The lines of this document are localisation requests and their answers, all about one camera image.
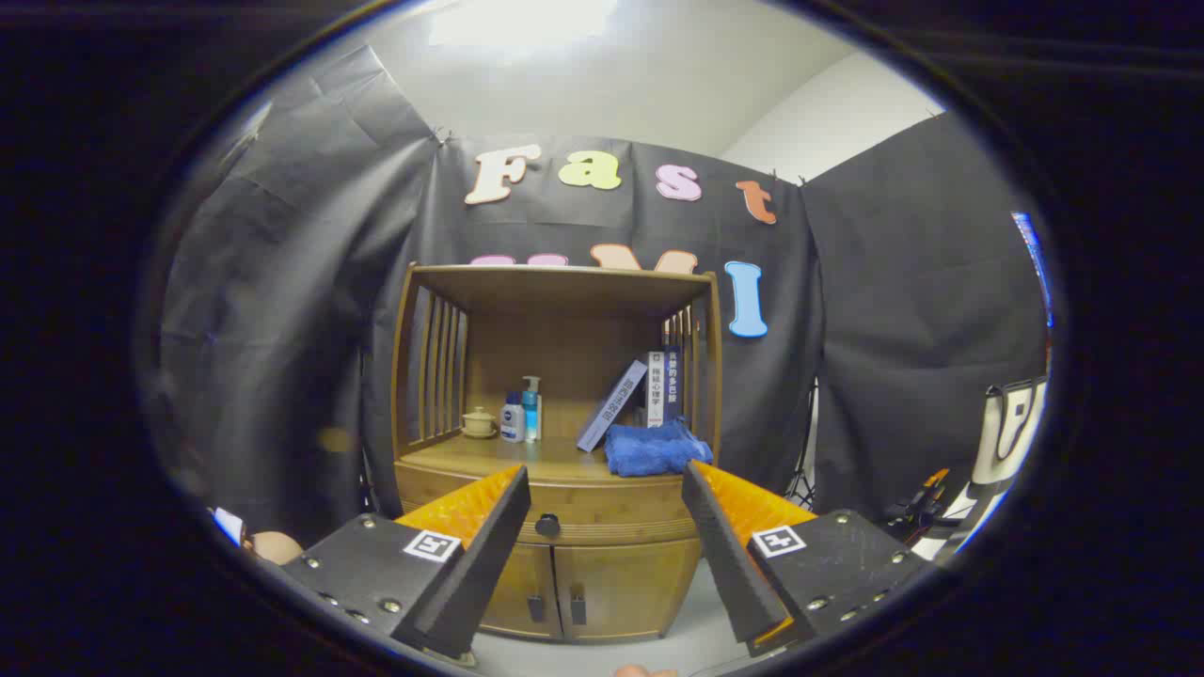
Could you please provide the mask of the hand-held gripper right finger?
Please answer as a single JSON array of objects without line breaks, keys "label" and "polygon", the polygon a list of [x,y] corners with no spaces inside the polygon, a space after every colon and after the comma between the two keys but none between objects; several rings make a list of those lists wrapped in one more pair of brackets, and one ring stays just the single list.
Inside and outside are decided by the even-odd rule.
[{"label": "hand-held gripper right finger", "polygon": [[681,473],[681,498],[752,657],[869,620],[929,573],[927,559],[856,512],[816,516],[700,460]]}]

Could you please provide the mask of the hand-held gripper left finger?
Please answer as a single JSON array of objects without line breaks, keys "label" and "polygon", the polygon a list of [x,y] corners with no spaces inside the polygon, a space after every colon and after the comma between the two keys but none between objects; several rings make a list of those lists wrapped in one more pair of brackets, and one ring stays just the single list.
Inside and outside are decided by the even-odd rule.
[{"label": "hand-held gripper left finger", "polygon": [[364,513],[282,570],[315,604],[448,658],[470,652],[531,506],[513,465],[397,519]]}]

